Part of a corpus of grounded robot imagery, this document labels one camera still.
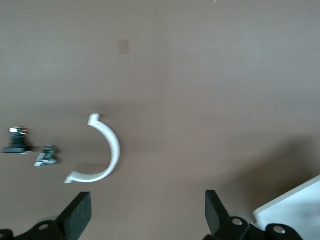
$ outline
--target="white plastic arc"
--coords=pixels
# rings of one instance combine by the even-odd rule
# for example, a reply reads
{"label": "white plastic arc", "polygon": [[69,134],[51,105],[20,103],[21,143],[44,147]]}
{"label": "white plastic arc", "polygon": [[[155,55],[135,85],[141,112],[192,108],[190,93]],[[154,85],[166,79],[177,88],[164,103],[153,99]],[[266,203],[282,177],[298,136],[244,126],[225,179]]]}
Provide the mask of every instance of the white plastic arc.
{"label": "white plastic arc", "polygon": [[111,130],[111,128],[99,121],[99,116],[99,113],[91,114],[88,125],[97,129],[108,141],[111,150],[110,165],[105,171],[98,174],[85,174],[73,171],[64,181],[65,184],[70,184],[72,181],[80,183],[96,182],[107,177],[115,169],[120,157],[120,144],[116,134]]}

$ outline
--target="gray surface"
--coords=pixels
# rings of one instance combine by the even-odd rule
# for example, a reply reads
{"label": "gray surface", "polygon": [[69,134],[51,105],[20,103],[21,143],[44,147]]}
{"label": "gray surface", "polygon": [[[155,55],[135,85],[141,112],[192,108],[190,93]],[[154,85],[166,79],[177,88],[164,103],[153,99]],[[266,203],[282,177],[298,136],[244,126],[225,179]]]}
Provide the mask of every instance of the gray surface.
{"label": "gray surface", "polygon": [[[1,1],[0,146],[24,126],[61,164],[0,155],[0,229],[21,234],[90,191],[84,240],[198,240],[206,189],[249,214],[318,175],[319,12],[318,0]],[[108,165],[87,126],[96,112],[119,137],[119,164],[64,184]],[[243,176],[249,187],[234,184]]]}

